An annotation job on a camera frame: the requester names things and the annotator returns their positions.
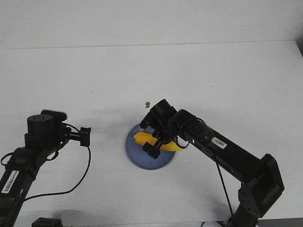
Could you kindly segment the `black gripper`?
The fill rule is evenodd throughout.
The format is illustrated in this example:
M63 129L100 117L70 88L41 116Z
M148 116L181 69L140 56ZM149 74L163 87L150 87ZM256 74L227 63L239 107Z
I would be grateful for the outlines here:
M91 128L81 127L80 130L70 124L60 126L60 148L63 148L70 140L79 141L80 146L90 146Z
M152 158L157 159L160 155L160 148L164 144L168 144L171 141L178 142L178 133L180 131L180 126L169 120L153 120L152 127L155 129L153 137L157 138L154 145L145 142L143 145L143 150Z

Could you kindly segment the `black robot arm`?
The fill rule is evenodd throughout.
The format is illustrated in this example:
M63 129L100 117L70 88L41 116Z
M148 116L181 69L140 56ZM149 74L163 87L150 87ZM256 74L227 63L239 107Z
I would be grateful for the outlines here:
M40 114L27 118L25 145L8 153L4 164L5 172L0 180L0 225L14 226L23 203L29 198L27 193L35 181L40 167L56 159L59 150L70 140L79 141L89 148L91 128L73 127L65 123L67 114L60 111L42 110Z
M228 219L228 227L255 227L285 189L274 157L265 154L257 158L207 126L202 119L184 109L177 111L165 99L147 113L139 127L154 129L153 137L157 141L143 146L152 158L158 158L161 145L181 137L240 181L240 204Z

